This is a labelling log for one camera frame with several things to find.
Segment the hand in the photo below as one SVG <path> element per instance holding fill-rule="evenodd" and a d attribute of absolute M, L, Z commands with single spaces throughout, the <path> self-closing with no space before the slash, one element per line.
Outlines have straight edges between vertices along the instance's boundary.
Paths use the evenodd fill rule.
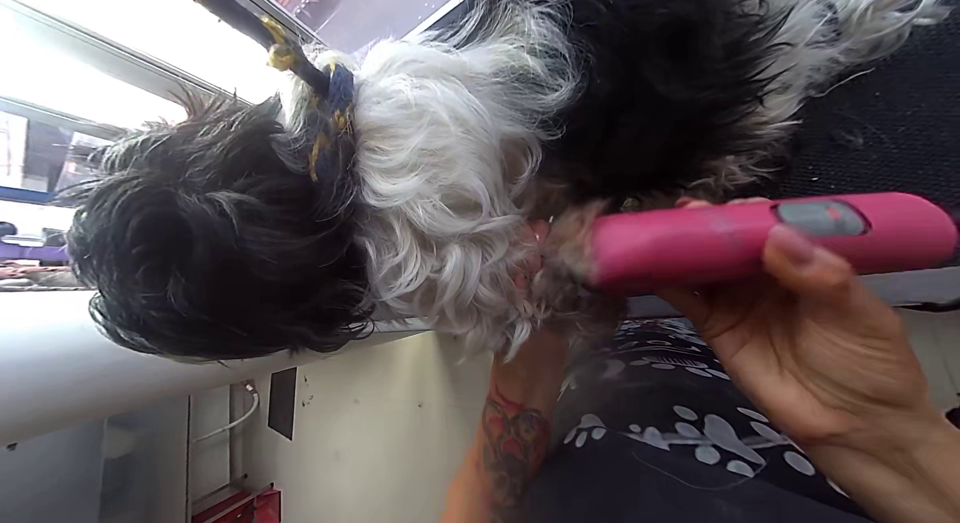
<path fill-rule="evenodd" d="M 806 447 L 862 448 L 892 428 L 943 421 L 902 321 L 846 260 L 777 226 L 763 266 L 766 274 L 750 280 L 658 294 L 697 326 L 740 391 L 787 436 Z"/>

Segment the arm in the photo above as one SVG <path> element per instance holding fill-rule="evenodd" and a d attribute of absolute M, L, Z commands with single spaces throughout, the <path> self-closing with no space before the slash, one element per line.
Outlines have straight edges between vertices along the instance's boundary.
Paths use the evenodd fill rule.
<path fill-rule="evenodd" d="M 473 445 L 446 493 L 443 523 L 502 521 L 540 469 L 564 379 L 568 344 L 534 333 L 516 357 L 495 356 Z"/>
<path fill-rule="evenodd" d="M 960 521 L 960 431 L 942 416 L 806 447 L 817 468 L 878 521 Z"/>

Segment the tattoo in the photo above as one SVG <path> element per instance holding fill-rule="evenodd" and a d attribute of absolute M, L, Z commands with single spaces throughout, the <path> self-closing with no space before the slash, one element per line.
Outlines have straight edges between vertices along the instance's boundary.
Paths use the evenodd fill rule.
<path fill-rule="evenodd" d="M 523 489 L 546 456 L 550 421 L 536 408 L 501 395 L 495 387 L 486 397 L 481 418 L 484 445 L 480 465 L 489 479 L 491 521 L 520 503 Z"/>

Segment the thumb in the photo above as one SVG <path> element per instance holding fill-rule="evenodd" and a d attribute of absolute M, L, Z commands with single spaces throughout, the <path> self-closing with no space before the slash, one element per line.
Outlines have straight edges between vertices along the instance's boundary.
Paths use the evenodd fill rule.
<path fill-rule="evenodd" d="M 764 270 L 799 296 L 832 305 L 850 305 L 859 280 L 850 263 L 817 247 L 786 225 L 770 230 L 763 248 Z"/>

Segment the white cable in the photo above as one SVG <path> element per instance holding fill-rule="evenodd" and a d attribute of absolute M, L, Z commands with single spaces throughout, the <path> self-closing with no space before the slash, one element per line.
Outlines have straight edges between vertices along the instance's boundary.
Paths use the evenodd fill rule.
<path fill-rule="evenodd" d="M 248 419 L 248 418 L 254 413 L 254 411 L 257 410 L 257 407 L 260 406 L 260 394 L 257 393 L 257 389 L 254 387 L 254 383 L 253 383 L 253 382 L 244 382 L 243 388 L 244 388 L 247 392 L 249 392 L 250 395 L 253 396 L 253 404 L 249 406 L 249 410 L 246 411 L 246 414 L 244 414 L 243 416 L 240 416 L 239 418 L 233 420 L 232 422 L 224 425 L 224 426 L 223 426 L 222 428 L 220 428 L 220 429 L 215 429 L 215 430 L 210 431 L 209 433 L 207 433 L 207 434 L 205 434 L 205 435 L 203 435 L 203 436 L 198 436 L 197 438 L 194 438 L 193 440 L 190 441 L 190 443 L 199 443 L 200 441 L 206 441 L 207 439 L 213 437 L 214 435 L 219 435 L 219 434 L 221 434 L 221 433 L 224 432 L 224 431 L 232 430 L 232 429 L 234 429 L 235 427 L 237 427 L 238 425 L 240 425 L 241 423 L 243 423 L 244 420 Z"/>

